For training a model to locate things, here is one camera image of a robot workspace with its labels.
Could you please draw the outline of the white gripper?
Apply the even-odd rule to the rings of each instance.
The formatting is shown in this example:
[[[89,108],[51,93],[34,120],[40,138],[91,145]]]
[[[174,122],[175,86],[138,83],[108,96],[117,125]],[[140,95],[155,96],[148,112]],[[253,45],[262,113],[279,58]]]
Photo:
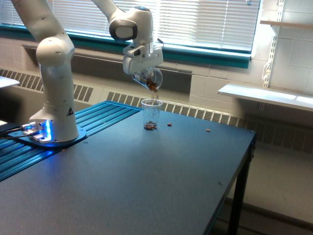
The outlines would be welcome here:
[[[137,82],[142,81],[141,73],[145,69],[154,68],[163,62],[162,48],[159,46],[146,46],[144,44],[129,44],[123,49],[123,71],[134,74]]]

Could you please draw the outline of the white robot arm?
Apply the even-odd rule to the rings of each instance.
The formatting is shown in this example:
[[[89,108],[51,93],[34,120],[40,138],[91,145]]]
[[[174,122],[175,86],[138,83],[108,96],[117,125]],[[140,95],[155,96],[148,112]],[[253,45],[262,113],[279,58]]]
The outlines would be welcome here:
[[[43,108],[23,129],[36,143],[65,143],[79,137],[73,112],[74,90],[71,60],[74,45],[45,0],[12,2],[23,24],[38,42],[36,58],[43,81]],[[117,41],[129,41],[123,49],[123,71],[149,90],[157,91],[162,73],[161,47],[153,44],[153,17],[146,7],[123,11],[111,0],[97,0],[95,5],[109,21],[109,32]]]

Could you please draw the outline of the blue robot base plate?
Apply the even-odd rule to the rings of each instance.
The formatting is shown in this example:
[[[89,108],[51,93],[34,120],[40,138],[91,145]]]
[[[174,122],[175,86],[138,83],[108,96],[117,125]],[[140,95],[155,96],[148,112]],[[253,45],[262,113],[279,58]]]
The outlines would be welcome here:
[[[48,138],[46,136],[43,136],[41,132],[39,131],[38,134],[29,136],[28,134],[32,134],[34,130],[27,130],[27,131],[16,131],[9,133],[9,137],[13,137],[15,140],[21,141],[22,143],[48,148],[48,149],[55,149],[55,148],[67,148],[69,146],[72,146],[83,139],[86,138],[87,133],[85,129],[78,129],[78,137],[70,140],[70,141],[58,141],[53,140],[52,136],[48,135]]]

